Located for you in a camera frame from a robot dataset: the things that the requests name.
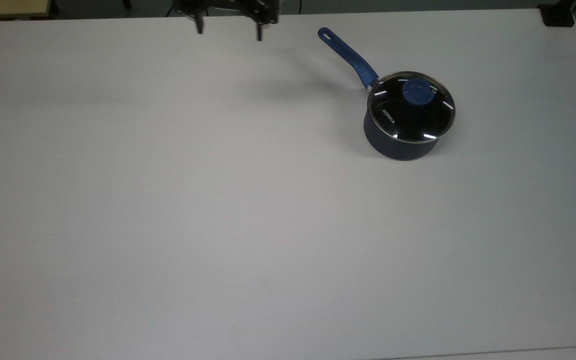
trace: blue saucepan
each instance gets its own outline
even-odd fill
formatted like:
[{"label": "blue saucepan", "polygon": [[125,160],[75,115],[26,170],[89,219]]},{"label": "blue saucepan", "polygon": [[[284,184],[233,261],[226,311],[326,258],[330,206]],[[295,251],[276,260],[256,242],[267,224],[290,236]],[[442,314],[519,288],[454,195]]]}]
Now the blue saucepan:
[{"label": "blue saucepan", "polygon": [[453,125],[455,101],[437,80],[415,71],[379,77],[334,32],[322,27],[318,36],[357,71],[363,86],[370,91],[363,131],[373,148],[386,157],[423,157]]}]

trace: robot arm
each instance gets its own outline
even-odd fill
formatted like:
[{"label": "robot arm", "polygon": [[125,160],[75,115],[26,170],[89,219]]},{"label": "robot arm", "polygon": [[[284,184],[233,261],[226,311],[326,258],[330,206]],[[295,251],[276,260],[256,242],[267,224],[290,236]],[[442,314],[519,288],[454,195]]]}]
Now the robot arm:
[{"label": "robot arm", "polygon": [[194,20],[199,34],[204,32],[203,14],[209,7],[234,10],[252,19],[256,39],[261,41],[264,25],[279,21],[280,0],[174,0],[174,10]]}]

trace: pot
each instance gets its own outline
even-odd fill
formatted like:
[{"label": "pot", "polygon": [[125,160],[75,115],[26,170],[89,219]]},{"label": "pot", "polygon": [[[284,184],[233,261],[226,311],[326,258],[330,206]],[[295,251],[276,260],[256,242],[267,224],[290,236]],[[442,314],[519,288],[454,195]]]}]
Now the pot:
[{"label": "pot", "polygon": [[370,91],[363,132],[370,145],[394,160],[414,160],[432,150],[455,121],[455,101],[444,85],[416,71],[379,77],[330,29],[318,36],[359,75]]}]

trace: chair leg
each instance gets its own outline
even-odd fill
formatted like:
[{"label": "chair leg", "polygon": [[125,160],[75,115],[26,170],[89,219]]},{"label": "chair leg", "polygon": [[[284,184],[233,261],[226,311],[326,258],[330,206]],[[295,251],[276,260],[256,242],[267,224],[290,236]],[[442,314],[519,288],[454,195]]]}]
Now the chair leg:
[{"label": "chair leg", "polygon": [[55,0],[50,0],[50,13],[52,14],[59,14],[59,6],[57,6],[57,2]]}]

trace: floor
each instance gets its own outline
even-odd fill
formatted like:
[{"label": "floor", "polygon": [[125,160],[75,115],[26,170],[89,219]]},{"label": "floor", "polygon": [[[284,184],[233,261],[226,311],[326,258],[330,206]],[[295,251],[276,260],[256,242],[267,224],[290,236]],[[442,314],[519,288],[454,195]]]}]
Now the floor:
[{"label": "floor", "polygon": [[[125,9],[121,0],[55,0],[59,13],[55,19],[160,18],[171,9],[172,0],[132,0]],[[302,14],[353,12],[403,12],[466,9],[534,9],[539,3],[555,0],[301,0]],[[300,0],[283,0],[282,14],[297,14]],[[210,10],[210,16],[230,15],[227,11]],[[171,17],[184,16],[172,11]]]}]

